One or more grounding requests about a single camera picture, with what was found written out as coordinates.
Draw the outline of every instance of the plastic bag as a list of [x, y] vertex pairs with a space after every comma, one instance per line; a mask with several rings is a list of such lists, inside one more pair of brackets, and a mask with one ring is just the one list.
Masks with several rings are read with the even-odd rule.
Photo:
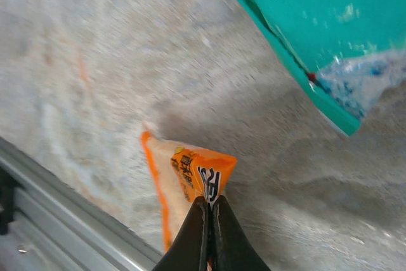
[[316, 78], [344, 110], [362, 120], [386, 89], [399, 86], [406, 78], [406, 50], [337, 59]]
[[224, 190], [237, 159], [180, 142], [157, 139], [149, 131], [142, 145], [162, 204], [164, 246], [167, 251], [194, 199], [212, 204]]

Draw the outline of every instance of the dusty floor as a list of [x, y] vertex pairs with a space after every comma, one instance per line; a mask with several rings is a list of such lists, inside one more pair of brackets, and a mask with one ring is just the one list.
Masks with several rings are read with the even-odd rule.
[[0, 0], [0, 135], [162, 249], [141, 122], [233, 154], [272, 270], [406, 270], [406, 100], [342, 142], [235, 0]]

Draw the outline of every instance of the green container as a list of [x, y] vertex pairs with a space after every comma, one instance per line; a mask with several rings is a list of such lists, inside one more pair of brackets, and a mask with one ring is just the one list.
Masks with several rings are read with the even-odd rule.
[[406, 0], [238, 0], [316, 107], [344, 135], [361, 122], [308, 75], [406, 42]]

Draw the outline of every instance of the blue and white object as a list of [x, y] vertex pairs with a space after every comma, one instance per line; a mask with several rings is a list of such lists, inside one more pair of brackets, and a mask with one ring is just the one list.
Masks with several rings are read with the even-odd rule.
[[336, 59], [317, 72], [317, 81], [342, 108], [359, 120], [382, 93], [406, 79], [406, 50]]

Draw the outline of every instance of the snack package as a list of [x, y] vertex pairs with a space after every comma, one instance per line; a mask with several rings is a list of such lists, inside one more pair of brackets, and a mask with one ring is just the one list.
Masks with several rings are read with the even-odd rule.
[[188, 144], [161, 140], [149, 131], [142, 145], [162, 204], [165, 251], [178, 234], [198, 196], [212, 204], [223, 192], [237, 159]]

